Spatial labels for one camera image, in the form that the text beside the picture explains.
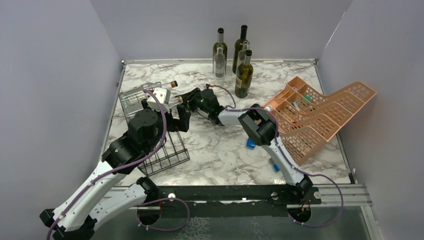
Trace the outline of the clear glass bottle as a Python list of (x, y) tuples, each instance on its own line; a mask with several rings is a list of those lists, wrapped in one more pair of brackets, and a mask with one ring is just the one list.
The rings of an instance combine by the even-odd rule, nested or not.
[(213, 74), (214, 84), (222, 84), (225, 80), (226, 75), (226, 56), (224, 54), (224, 45), (218, 44), (216, 47), (216, 53), (213, 56)]
[(243, 41), (241, 49), (238, 52), (237, 55), (237, 67), (239, 67), (245, 59), (246, 51), (250, 48), (250, 42), (248, 40)]

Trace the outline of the green bottle silver capsule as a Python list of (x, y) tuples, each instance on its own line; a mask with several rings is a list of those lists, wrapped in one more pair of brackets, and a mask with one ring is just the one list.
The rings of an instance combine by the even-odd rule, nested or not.
[(227, 62), (227, 51), (228, 51), (228, 47), (227, 44), (224, 42), (224, 29), (222, 27), (218, 28), (217, 30), (217, 41), (214, 43), (212, 50), (213, 50), (213, 55), (212, 55), (212, 60), (214, 62), (214, 54), (217, 52), (216, 48), (217, 45), (222, 44), (224, 46), (224, 54), (225, 54), (225, 59)]
[(235, 95), (243, 99), (248, 93), (252, 82), (254, 68), (251, 65), (252, 51), (250, 49), (245, 51), (244, 60), (237, 68), (235, 79)]

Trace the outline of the green bottle black capsule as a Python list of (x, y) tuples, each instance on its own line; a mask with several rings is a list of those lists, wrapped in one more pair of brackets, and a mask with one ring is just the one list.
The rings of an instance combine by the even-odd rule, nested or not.
[(234, 44), (234, 54), (233, 54), (233, 64), (232, 64), (232, 72), (234, 74), (236, 74), (237, 72), (239, 52), (243, 48), (243, 42), (247, 40), (247, 30), (248, 30), (248, 26), (243, 24), (240, 30), (240, 38), (237, 39)]

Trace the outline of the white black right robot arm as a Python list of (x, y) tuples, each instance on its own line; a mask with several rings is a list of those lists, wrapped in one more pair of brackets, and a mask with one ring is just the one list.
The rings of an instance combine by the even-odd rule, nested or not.
[(177, 98), (188, 110), (200, 110), (207, 114), (208, 120), (214, 125), (242, 126), (248, 138), (256, 146), (262, 147), (279, 167), (288, 186), (287, 198), (296, 204), (308, 198), (313, 183), (286, 150), (279, 137), (279, 123), (271, 113), (271, 107), (263, 108), (258, 104), (239, 109), (235, 105), (223, 106), (212, 88), (195, 88)]

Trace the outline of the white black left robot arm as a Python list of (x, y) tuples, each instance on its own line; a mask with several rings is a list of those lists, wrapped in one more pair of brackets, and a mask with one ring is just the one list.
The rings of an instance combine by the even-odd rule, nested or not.
[(181, 105), (177, 109), (181, 118), (149, 107), (138, 111), (128, 122), (127, 131), (110, 143), (78, 190), (60, 206), (40, 214), (49, 228), (46, 239), (89, 240), (100, 226), (128, 208), (158, 203), (159, 188), (147, 176), (140, 177), (120, 195), (102, 199), (164, 145), (167, 132), (188, 131), (191, 115)]

